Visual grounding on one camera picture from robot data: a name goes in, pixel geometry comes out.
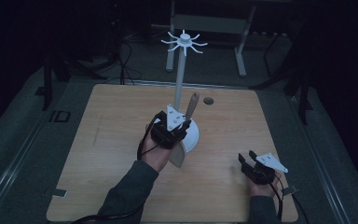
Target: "hand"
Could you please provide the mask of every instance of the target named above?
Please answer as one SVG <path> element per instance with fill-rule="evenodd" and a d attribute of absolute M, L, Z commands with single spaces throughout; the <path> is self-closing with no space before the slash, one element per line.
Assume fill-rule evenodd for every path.
<path fill-rule="evenodd" d="M 144 148 L 142 149 L 142 152 L 146 152 L 147 150 L 155 147 L 157 143 L 153 141 L 152 137 L 150 136 L 150 132 L 147 134 L 147 137 L 144 141 Z M 168 158 L 171 155 L 172 150 L 171 149 L 165 149 L 162 147 L 155 147 L 154 149 L 146 152 L 141 160 L 146 162 L 148 165 L 150 165 L 154 170 L 157 172 L 160 172 L 165 165 L 168 163 Z"/>
<path fill-rule="evenodd" d="M 278 172 L 275 172 L 275 178 L 272 181 L 272 187 L 275 189 L 278 189 L 278 178 L 281 178 L 281 174 Z M 255 182 L 253 182 L 251 179 L 249 179 L 249 188 L 251 191 L 251 197 L 252 196 L 268 196 L 273 198 L 275 196 L 274 190 L 271 188 L 269 184 L 267 185 L 257 185 Z"/>

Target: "table leg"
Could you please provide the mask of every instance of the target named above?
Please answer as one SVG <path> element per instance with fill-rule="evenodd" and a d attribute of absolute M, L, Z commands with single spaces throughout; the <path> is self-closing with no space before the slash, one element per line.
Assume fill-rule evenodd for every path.
<path fill-rule="evenodd" d="M 51 103 L 51 100 L 52 100 L 50 55 L 46 56 L 46 58 L 45 58 L 44 82 L 45 82 L 45 86 L 43 88 L 43 90 L 44 90 L 43 95 L 45 97 L 45 102 L 43 104 L 43 109 L 42 110 L 46 111 L 48 109 L 48 106 Z"/>
<path fill-rule="evenodd" d="M 175 0 L 171 1 L 171 25 L 170 25 L 170 32 L 171 34 L 174 35 L 175 32 Z M 173 49 L 174 44 L 170 44 L 169 45 L 169 49 Z M 175 58 L 175 52 L 173 51 L 168 51 L 168 56 L 167 56 L 167 64 L 165 66 L 165 70 L 167 72 L 171 72 L 173 71 L 173 61 Z"/>
<path fill-rule="evenodd" d="M 243 50 L 243 46 L 245 45 L 246 38 L 248 37 L 249 30 L 252 25 L 252 20 L 255 15 L 255 9 L 256 9 L 256 7 L 251 8 L 249 17 L 246 20 L 245 26 L 243 27 L 243 32 L 241 34 L 241 42 L 236 48 L 234 48 L 235 58 L 237 60 L 237 66 L 238 66 L 238 71 L 239 71 L 240 77 L 246 77 L 245 64 L 243 63 L 243 58 L 242 58 L 242 50 Z"/>

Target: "black cable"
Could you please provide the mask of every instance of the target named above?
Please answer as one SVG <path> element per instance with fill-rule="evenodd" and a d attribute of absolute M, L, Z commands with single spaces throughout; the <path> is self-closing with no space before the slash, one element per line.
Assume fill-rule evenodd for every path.
<path fill-rule="evenodd" d="M 132 77 L 131 77 L 131 75 L 130 75 L 130 73 L 129 73 L 129 70 L 127 69 L 127 67 L 125 67 L 125 70 L 126 70 L 126 74 L 127 74 L 128 78 L 130 79 L 132 85 L 135 85 L 135 83 L 133 83 Z"/>
<path fill-rule="evenodd" d="M 122 219 L 125 217 L 130 217 L 135 215 L 142 207 L 144 206 L 144 203 L 142 203 L 139 207 L 135 208 L 134 210 L 128 212 L 128 213 L 124 213 L 124 214 L 119 214 L 119 215 L 91 215 L 91 216 L 86 216 L 86 217 L 82 217 L 74 222 L 71 222 L 71 224 L 81 224 L 87 221 L 92 221 L 92 220 L 118 220 L 118 219 Z"/>
<path fill-rule="evenodd" d="M 106 22 L 118 22 L 121 21 L 121 7 L 120 4 L 118 3 L 114 3 L 113 6 L 110 6 L 111 3 L 110 1 L 103 1 L 103 17 L 105 19 Z M 119 43 L 119 39 L 122 38 L 121 34 L 116 34 L 115 30 L 113 30 L 114 35 L 116 35 L 114 37 L 114 44 L 118 45 Z M 111 65 L 113 65 L 116 61 L 117 58 L 115 57 L 115 53 L 114 52 L 107 52 L 107 38 L 108 38 L 108 32 L 106 31 L 104 33 L 104 44 L 103 44 L 103 54 L 108 53 L 106 56 L 106 61 L 102 62 L 102 63 L 98 63 L 98 64 L 94 64 L 94 65 L 90 65 L 90 66 L 86 66 L 88 69 L 97 72 L 99 70 L 102 70 L 106 67 L 109 67 Z"/>
<path fill-rule="evenodd" d="M 269 185 L 271 186 L 272 190 L 274 190 L 274 192 L 275 192 L 275 194 L 276 194 L 276 196 L 278 198 L 278 214 L 277 214 L 277 218 L 279 220 L 282 220 L 283 200 L 279 196 L 278 191 L 272 186 L 272 184 L 269 183 Z"/>
<path fill-rule="evenodd" d="M 139 74 L 139 76 L 132 78 L 128 70 Z M 131 80 L 131 82 L 132 82 L 132 85 L 135 85 L 135 83 L 133 82 L 133 80 L 138 80 L 138 79 L 140 79 L 140 78 L 142 77 L 142 75 L 143 75 L 142 72 L 137 71 L 137 70 L 134 70 L 134 69 L 131 69 L 131 68 L 129 68 L 128 66 L 126 66 L 126 72 L 127 72 L 128 76 L 130 77 L 130 80 Z M 120 78 L 120 77 L 112 77 L 112 78 L 109 78 L 109 79 L 107 79 L 106 81 L 104 81 L 102 84 L 107 84 L 107 83 L 109 83 L 109 82 L 111 82 L 111 81 L 113 81 L 113 80 L 119 79 L 119 78 Z"/>
<path fill-rule="evenodd" d="M 124 63 L 123 61 L 121 60 L 121 57 L 118 56 L 118 61 L 120 62 L 120 67 L 121 67 L 121 70 L 120 70 L 120 85 L 125 85 L 125 80 L 124 80 Z"/>
<path fill-rule="evenodd" d="M 142 152 L 142 150 L 144 149 L 145 139 L 146 139 L 147 135 L 149 134 L 150 130 L 152 129 L 152 126 L 155 123 L 155 121 L 158 118 L 158 116 L 160 115 L 160 113 L 156 114 L 156 116 L 152 118 L 152 120 L 150 121 L 149 125 L 147 126 L 147 129 L 146 129 L 146 132 L 144 134 L 144 137 L 142 138 L 142 140 L 141 140 L 141 142 L 139 143 L 139 146 L 138 146 L 138 151 L 136 153 L 137 160 L 140 160 L 142 158 L 142 156 L 145 154 L 145 152 L 144 153 Z M 151 148 L 151 149 L 149 149 L 147 151 L 150 151 L 150 150 L 158 147 L 158 145 L 159 145 L 159 143 L 155 147 L 153 147 L 153 148 Z"/>
<path fill-rule="evenodd" d="M 303 206 L 301 205 L 301 203 L 298 201 L 297 197 L 294 194 L 292 194 L 292 198 L 295 201 L 295 203 L 298 205 L 298 207 L 300 208 L 302 214 L 304 215 L 305 222 L 310 224 L 310 221 L 308 220 L 307 214 L 305 213 L 305 210 L 304 210 Z"/>
<path fill-rule="evenodd" d="M 129 50 L 130 50 L 129 56 L 128 56 L 127 59 L 126 59 L 126 62 L 124 62 L 124 66 L 126 66 L 126 65 L 127 65 L 127 62 L 128 62 L 129 59 L 130 59 L 130 56 L 132 55 L 132 47 L 131 47 L 129 44 L 127 44 L 127 42 L 125 42 L 125 41 L 123 41 L 123 44 L 124 44 L 125 46 L 127 46 L 127 47 L 129 48 Z"/>
<path fill-rule="evenodd" d="M 277 177 L 278 181 L 281 183 L 281 189 L 283 190 L 283 183 L 279 177 Z"/>

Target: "white object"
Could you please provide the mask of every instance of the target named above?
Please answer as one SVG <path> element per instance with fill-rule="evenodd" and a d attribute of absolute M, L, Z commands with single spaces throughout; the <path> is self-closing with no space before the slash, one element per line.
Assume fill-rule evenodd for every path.
<path fill-rule="evenodd" d="M 191 123 L 190 123 L 190 127 L 186 131 L 187 131 L 187 135 L 182 140 L 181 144 L 182 144 L 182 147 L 183 147 L 183 150 L 185 151 L 185 153 L 188 153 L 199 142 L 200 131 L 199 131 L 199 126 L 197 126 L 196 121 L 194 121 L 192 119 Z"/>
<path fill-rule="evenodd" d="M 167 105 L 167 131 L 172 131 L 179 125 L 185 122 L 186 116 L 177 110 L 175 110 L 171 105 Z"/>
<path fill-rule="evenodd" d="M 274 170 L 279 170 L 285 173 L 289 172 L 289 170 L 287 170 L 286 167 L 284 167 L 271 153 L 263 156 L 257 156 L 256 159 L 263 165 Z"/>
<path fill-rule="evenodd" d="M 185 33 L 185 30 L 183 30 L 180 37 L 176 37 L 176 36 L 172 35 L 170 32 L 168 32 L 168 35 L 170 35 L 170 37 L 175 40 L 173 40 L 173 41 L 161 40 L 161 42 L 164 44 L 176 44 L 175 47 L 173 47 L 172 49 L 168 49 L 168 51 L 174 51 L 177 48 L 181 47 L 180 51 L 179 51 L 178 72 L 176 75 L 175 99 L 173 102 L 173 108 L 175 108 L 177 111 L 179 111 L 180 98 L 182 95 L 183 77 L 184 77 L 185 66 L 186 66 L 187 48 L 192 48 L 197 53 L 202 53 L 202 51 L 196 50 L 193 47 L 193 45 L 205 46 L 205 45 L 207 45 L 207 43 L 199 44 L 199 43 L 193 42 L 193 40 L 197 39 L 200 35 L 196 35 L 195 37 L 191 38 L 190 35 Z"/>

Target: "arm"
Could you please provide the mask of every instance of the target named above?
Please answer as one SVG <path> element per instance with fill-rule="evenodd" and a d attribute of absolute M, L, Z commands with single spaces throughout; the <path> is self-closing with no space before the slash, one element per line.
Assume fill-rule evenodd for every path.
<path fill-rule="evenodd" d="M 276 173 L 272 186 L 276 189 L 278 178 L 281 174 Z M 277 219 L 273 197 L 275 192 L 270 185 L 257 185 L 249 179 L 251 193 L 249 224 L 277 224 L 282 223 Z"/>
<path fill-rule="evenodd" d="M 150 148 L 153 150 L 145 153 L 141 160 L 135 161 L 120 182 L 109 190 L 98 215 L 129 215 L 119 219 L 123 223 L 141 221 L 143 205 L 153 188 L 158 173 L 168 163 L 172 152 L 156 145 L 157 143 L 151 139 L 149 133 L 145 138 L 142 151 L 146 152 Z"/>
<path fill-rule="evenodd" d="M 139 223 L 143 205 L 157 177 L 158 172 L 150 165 L 144 161 L 135 161 L 120 182 L 109 190 L 98 215 L 129 214 L 128 217 L 125 217 L 127 222 Z"/>

